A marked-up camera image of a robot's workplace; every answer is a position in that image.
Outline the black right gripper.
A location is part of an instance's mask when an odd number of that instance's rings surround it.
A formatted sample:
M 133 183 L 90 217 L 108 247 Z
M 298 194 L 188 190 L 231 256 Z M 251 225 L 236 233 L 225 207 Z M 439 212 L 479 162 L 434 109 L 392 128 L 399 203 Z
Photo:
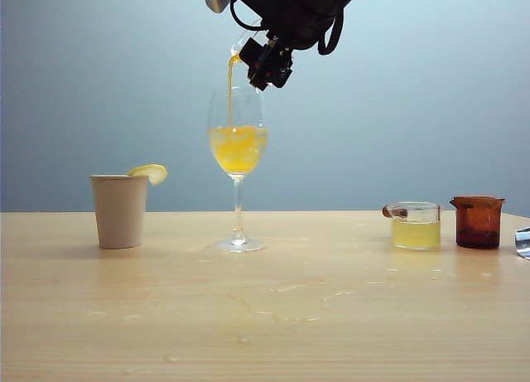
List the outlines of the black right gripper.
M 282 88 L 292 73 L 292 50 L 318 45 L 333 51 L 344 25 L 344 10 L 352 0 L 240 0 L 262 18 L 267 36 L 261 44 L 248 38 L 239 58 L 248 65 L 249 83 L 261 91 Z

